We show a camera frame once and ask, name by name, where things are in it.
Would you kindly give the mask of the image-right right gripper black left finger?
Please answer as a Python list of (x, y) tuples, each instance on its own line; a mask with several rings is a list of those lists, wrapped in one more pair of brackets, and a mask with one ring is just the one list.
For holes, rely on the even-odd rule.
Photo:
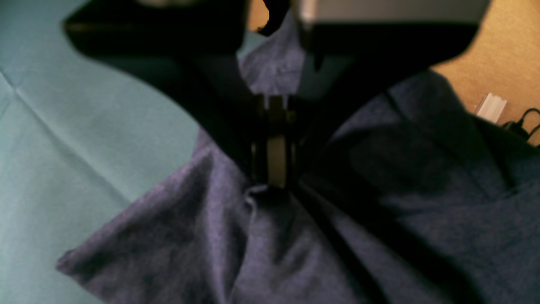
[(171, 98), (265, 182), (258, 98), (240, 75), (246, 0), (88, 0), (62, 21), (75, 50)]

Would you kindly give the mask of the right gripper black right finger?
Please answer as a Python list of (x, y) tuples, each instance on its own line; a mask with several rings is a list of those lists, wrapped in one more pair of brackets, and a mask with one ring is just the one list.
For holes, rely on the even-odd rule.
[(484, 181), (494, 159), (432, 66), (463, 54), (488, 0), (295, 0), (306, 52), (292, 180)]

